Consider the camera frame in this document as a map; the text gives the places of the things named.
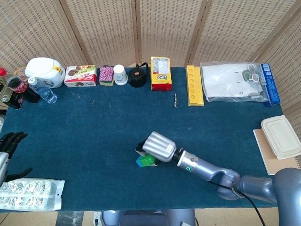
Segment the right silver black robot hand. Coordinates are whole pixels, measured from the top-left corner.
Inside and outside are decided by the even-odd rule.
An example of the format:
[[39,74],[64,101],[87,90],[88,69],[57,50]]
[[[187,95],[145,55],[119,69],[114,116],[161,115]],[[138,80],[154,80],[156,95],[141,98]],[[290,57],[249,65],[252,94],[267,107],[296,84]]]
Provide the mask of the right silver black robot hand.
[[135,151],[140,155],[136,160],[139,167],[155,167],[160,162],[170,162],[176,151],[176,144],[167,137],[153,131]]

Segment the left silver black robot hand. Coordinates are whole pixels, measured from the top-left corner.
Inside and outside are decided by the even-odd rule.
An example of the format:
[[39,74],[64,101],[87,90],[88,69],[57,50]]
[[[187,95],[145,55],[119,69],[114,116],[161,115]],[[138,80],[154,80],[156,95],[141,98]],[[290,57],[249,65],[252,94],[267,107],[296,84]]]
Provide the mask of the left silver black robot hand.
[[27,137],[24,132],[9,132],[0,139],[0,185],[27,176],[32,168],[28,168],[19,174],[8,175],[8,164],[20,141]]

